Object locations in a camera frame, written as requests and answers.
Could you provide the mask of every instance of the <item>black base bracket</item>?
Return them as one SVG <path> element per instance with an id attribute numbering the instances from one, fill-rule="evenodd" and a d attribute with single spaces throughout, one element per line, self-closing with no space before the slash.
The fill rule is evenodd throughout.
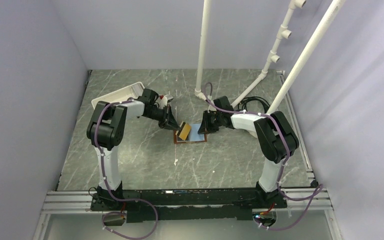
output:
<path id="1" fill-rule="evenodd" d="M 252 209 L 286 208 L 287 203 L 280 194 L 264 193 L 259 184 L 256 187 L 204 188 L 204 189 L 157 189 L 112 191 L 118 198 L 144 199 L 156 206 L 159 220 L 190 219 L 252 219 Z M 93 195 L 90 210 L 120 211 L 123 202 L 115 201 L 108 191 L 98 189 Z M 141 201 L 126 202 L 127 223 L 155 220 L 154 210 Z"/>

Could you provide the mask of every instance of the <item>white wall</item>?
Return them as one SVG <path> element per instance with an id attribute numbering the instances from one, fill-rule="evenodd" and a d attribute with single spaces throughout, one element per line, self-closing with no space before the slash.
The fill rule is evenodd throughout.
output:
<path id="1" fill-rule="evenodd" d="M 0 240 L 33 237 L 87 69 L 48 0 L 0 0 Z"/>
<path id="2" fill-rule="evenodd" d="M 204 68 L 263 68 L 290 0 L 213 0 Z M 320 4 L 297 8 L 279 48 L 284 69 Z M 53 0 L 89 69 L 194 69 L 204 0 Z"/>
<path id="3" fill-rule="evenodd" d="M 344 238 L 384 239 L 384 1 L 345 3 L 291 98 Z"/>

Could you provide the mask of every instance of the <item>gray marble floor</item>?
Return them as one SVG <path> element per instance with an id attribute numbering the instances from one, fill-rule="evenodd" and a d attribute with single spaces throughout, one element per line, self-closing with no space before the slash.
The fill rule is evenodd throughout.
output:
<path id="1" fill-rule="evenodd" d="M 146 88 L 174 97 L 171 105 L 178 123 L 200 123 L 202 112 L 208 105 L 194 96 L 196 72 L 196 69 L 92 71 L 58 190 L 87 190 L 98 185 L 98 159 L 86 138 L 86 128 L 93 113 L 92 99 L 142 82 Z M 213 83 L 214 98 L 226 95 L 232 102 L 259 73 L 258 69 L 205 69 L 202 82 Z M 272 102 L 280 87 L 279 76 L 270 70 L 249 95 Z M 254 104 L 248 110 L 258 108 L 260 106 Z M 279 110 L 291 117 L 285 100 Z M 128 119 L 125 126 L 118 150 L 124 189 L 253 187 L 261 175 L 264 160 L 260 146 L 257 139 L 244 130 L 224 128 L 208 135 L 208 142 L 174 144 L 173 132 L 160 129 L 154 120 L 145 117 Z M 298 150 L 283 176 L 284 187 L 309 186 L 306 167 Z"/>

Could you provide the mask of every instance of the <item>purple cable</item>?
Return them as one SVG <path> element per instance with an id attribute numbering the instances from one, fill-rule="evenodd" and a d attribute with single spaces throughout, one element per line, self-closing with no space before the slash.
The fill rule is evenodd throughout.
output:
<path id="1" fill-rule="evenodd" d="M 104 151 L 102 150 L 101 146 L 99 146 L 98 144 L 98 129 L 99 129 L 99 125 L 102 121 L 102 118 L 104 116 L 104 113 L 105 111 L 113 106 L 113 105 L 117 105 L 117 104 L 126 104 L 126 103 L 130 103 L 132 102 L 132 100 L 127 100 L 127 101 L 122 101 L 122 102 L 113 102 L 113 103 L 110 103 L 108 105 L 106 105 L 102 112 L 100 113 L 99 115 L 99 118 L 98 118 L 98 121 L 96 123 L 96 129 L 95 129 L 95 134 L 93 136 L 93 140 L 94 142 L 96 143 L 96 147 L 99 149 L 99 152 L 101 153 L 101 156 L 100 156 L 100 165 L 101 165 L 101 171 L 102 171 L 102 177 L 103 177 L 103 182 L 105 183 L 105 186 L 106 186 L 106 189 L 109 190 L 108 193 L 109 195 L 116 201 L 119 201 L 119 202 L 131 202 L 131 201 L 139 201 L 139 202 L 143 202 L 143 203 L 146 203 L 148 204 L 154 211 L 155 213 L 155 224 L 153 225 L 153 228 L 152 230 L 144 235 L 144 236 L 141 236 L 141 237 L 130 237 L 130 236 L 126 236 L 126 235 L 123 235 L 117 231 L 114 231 L 112 230 L 111 228 L 105 226 L 105 218 L 108 217 L 109 215 L 120 215 L 121 212 L 118 212 L 118 211 L 112 211 L 112 212 L 109 212 L 107 214 L 105 214 L 103 217 L 102 217 L 102 226 L 104 227 L 104 229 L 106 229 L 107 231 L 110 231 L 111 233 L 113 234 L 116 234 L 120 237 L 123 237 L 125 239 L 130 239 L 130 240 L 141 240 L 141 239 L 146 239 L 147 237 L 149 237 L 152 233 L 154 233 L 155 229 L 157 228 L 157 223 L 158 223 L 158 212 L 157 212 L 157 209 L 155 208 L 154 205 L 152 205 L 152 203 L 150 203 L 149 201 L 147 200 L 144 200 L 144 199 L 140 199 L 140 198 L 129 198 L 129 199 L 121 199 L 121 198 L 118 198 L 116 196 L 114 196 L 114 194 L 111 192 L 111 188 L 110 188 L 110 185 L 108 184 L 108 181 L 107 181 L 107 175 L 105 174 L 105 167 L 104 167 Z"/>
<path id="2" fill-rule="evenodd" d="M 282 190 L 281 190 L 281 186 L 279 184 L 279 182 L 281 181 L 282 179 L 282 175 L 284 173 L 284 170 L 285 170 L 285 166 L 286 166 L 286 163 L 288 162 L 289 158 L 291 157 L 291 154 L 290 154 L 290 151 L 289 151 L 289 147 L 285 141 L 285 137 L 283 136 L 280 128 L 279 128 L 279 125 L 278 123 L 276 122 L 276 120 L 268 115 L 268 114 L 264 114 L 264 113 L 258 113 L 258 112 L 253 112 L 253 111 L 229 111 L 229 110 L 224 110 L 224 109 L 221 109 L 217 106 L 215 106 L 213 103 L 211 103 L 210 99 L 208 98 L 207 96 L 207 93 L 206 93 L 206 88 L 207 86 L 210 85 L 211 89 L 213 89 L 213 84 L 211 82 L 207 82 L 204 86 L 204 88 L 201 90 L 204 95 L 205 95 L 205 98 L 206 98 L 206 102 L 211 105 L 213 108 L 217 109 L 218 111 L 221 111 L 221 112 L 224 112 L 224 113 L 228 113 L 228 114 L 252 114 L 252 115 L 257 115 L 257 116 L 260 116 L 260 117 L 265 117 L 265 118 L 268 118 L 270 119 L 272 122 L 273 122 L 273 125 L 274 127 L 276 128 L 276 131 L 279 133 L 279 137 L 280 137 L 280 140 L 282 141 L 283 143 L 283 146 L 284 148 L 286 149 L 286 157 L 280 167 L 280 171 L 279 171 L 279 175 L 277 176 L 277 180 L 276 180 L 276 186 L 277 186 L 277 190 L 279 191 L 279 193 L 291 200 L 291 201 L 295 201 L 295 202 L 299 202 L 299 201 L 304 201 L 304 200 L 308 200 L 308 204 L 307 204 L 307 207 L 304 209 L 304 212 L 302 212 L 301 216 L 298 217 L 298 219 L 292 223 L 291 225 L 289 226 L 286 226 L 286 227 L 280 227 L 280 228 L 267 228 L 267 229 L 270 229 L 270 230 L 273 230 L 273 231 L 282 231 L 282 230 L 286 230 L 286 229 L 290 229 L 292 227 L 294 227 L 296 224 L 298 224 L 301 219 L 304 217 L 304 215 L 307 213 L 307 210 L 309 209 L 310 207 L 310 204 L 311 202 L 313 201 L 313 198 L 319 194 L 322 190 L 323 190 L 323 184 L 320 184 L 318 185 L 315 189 L 314 189 L 314 192 L 310 195 L 310 196 L 306 196 L 306 197 L 289 197 L 287 196 Z"/>

